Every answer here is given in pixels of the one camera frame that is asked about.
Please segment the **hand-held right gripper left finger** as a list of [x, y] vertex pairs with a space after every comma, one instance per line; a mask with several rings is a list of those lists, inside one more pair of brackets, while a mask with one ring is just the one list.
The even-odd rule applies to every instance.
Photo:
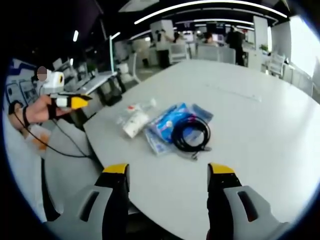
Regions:
[[58, 240], [124, 240], [129, 216], [129, 164], [106, 167], [93, 185], [68, 199], [45, 223]]

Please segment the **person's left hand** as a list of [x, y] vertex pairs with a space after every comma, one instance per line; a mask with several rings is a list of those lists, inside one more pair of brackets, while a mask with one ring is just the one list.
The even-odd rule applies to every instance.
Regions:
[[38, 124], [69, 114], [71, 111], [70, 108], [57, 107], [50, 96], [41, 95], [23, 111], [23, 120], [29, 124]]

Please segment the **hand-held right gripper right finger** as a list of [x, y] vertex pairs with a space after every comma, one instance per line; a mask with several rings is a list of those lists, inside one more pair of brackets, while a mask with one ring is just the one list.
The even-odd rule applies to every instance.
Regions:
[[208, 240], [277, 240], [289, 229], [272, 214], [271, 205], [242, 185], [226, 165], [207, 166]]

